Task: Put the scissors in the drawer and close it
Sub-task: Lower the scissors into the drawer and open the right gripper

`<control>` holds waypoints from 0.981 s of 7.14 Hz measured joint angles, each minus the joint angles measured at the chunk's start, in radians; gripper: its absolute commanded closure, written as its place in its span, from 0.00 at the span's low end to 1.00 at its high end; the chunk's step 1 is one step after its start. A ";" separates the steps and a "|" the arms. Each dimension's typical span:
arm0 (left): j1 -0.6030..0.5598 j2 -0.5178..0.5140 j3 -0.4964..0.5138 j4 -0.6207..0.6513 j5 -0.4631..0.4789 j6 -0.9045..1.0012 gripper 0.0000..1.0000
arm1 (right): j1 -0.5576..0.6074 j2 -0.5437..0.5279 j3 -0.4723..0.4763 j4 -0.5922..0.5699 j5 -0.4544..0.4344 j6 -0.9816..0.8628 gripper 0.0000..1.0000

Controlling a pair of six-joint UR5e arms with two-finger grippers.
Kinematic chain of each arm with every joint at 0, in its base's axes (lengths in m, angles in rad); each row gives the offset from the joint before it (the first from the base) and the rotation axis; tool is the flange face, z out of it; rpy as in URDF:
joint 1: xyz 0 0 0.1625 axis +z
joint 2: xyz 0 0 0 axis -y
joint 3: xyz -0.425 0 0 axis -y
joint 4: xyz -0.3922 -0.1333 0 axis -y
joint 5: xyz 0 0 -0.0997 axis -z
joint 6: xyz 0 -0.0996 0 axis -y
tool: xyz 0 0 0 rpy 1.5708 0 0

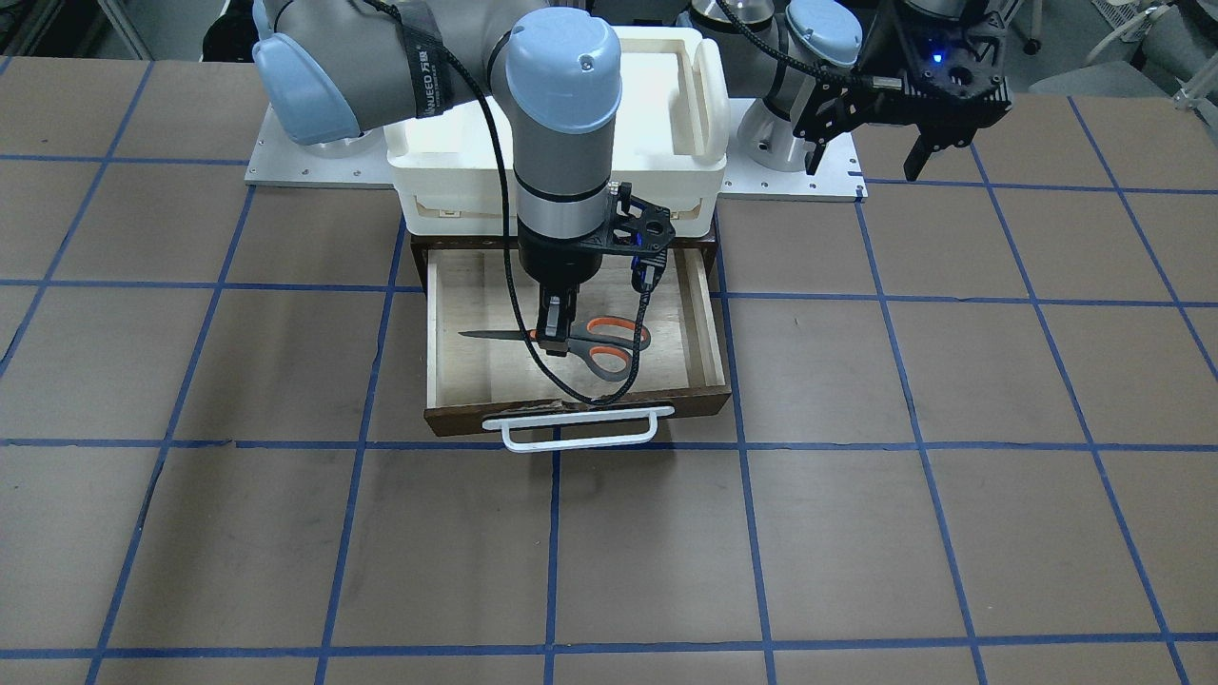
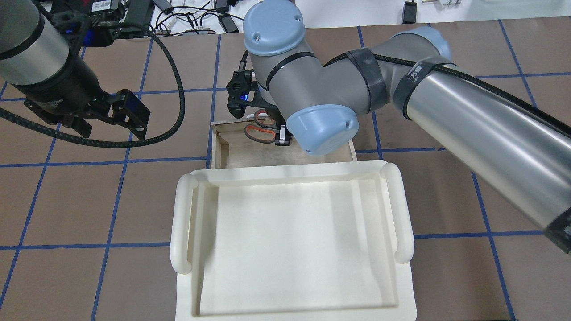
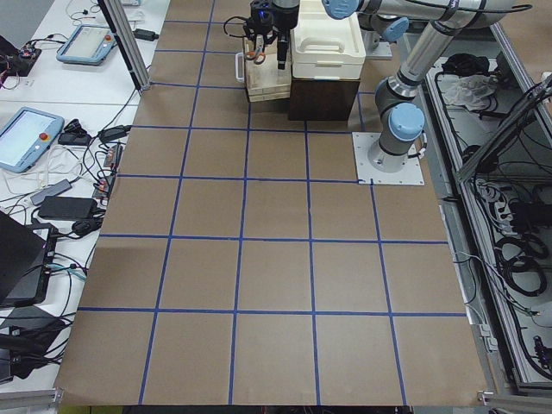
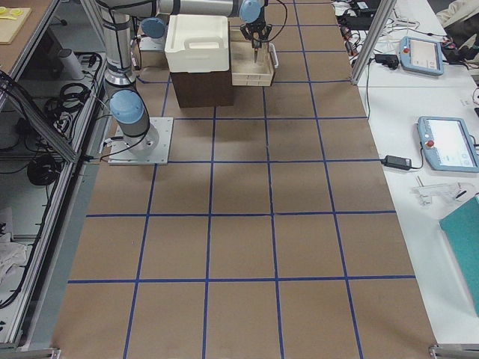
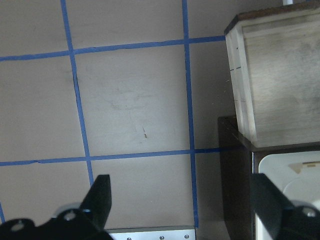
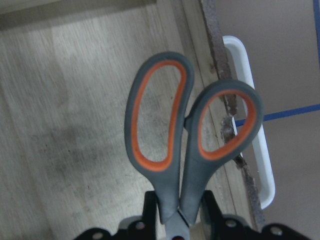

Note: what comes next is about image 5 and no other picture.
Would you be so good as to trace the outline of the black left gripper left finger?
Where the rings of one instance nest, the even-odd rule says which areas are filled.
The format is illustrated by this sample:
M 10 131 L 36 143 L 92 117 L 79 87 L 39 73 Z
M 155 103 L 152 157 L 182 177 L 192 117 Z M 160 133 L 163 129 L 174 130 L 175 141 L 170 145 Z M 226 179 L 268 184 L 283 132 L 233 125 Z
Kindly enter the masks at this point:
M 111 180 L 109 174 L 98 175 L 79 208 L 87 213 L 98 230 L 104 230 L 112 207 Z

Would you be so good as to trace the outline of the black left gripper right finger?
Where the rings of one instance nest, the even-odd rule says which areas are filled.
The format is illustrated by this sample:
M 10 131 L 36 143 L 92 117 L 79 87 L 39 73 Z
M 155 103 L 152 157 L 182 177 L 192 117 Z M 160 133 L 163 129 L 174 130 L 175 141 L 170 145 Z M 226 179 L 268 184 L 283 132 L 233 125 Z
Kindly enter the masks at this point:
M 278 238 L 283 221 L 292 213 L 295 206 L 263 173 L 251 176 L 251 203 L 270 237 Z

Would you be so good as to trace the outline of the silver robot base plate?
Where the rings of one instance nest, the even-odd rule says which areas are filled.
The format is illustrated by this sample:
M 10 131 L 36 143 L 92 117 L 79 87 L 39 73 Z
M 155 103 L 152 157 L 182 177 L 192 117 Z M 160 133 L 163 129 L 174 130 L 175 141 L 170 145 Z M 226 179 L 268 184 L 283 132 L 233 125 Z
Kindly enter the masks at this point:
M 195 240 L 193 226 L 163 226 L 107 229 L 114 240 Z

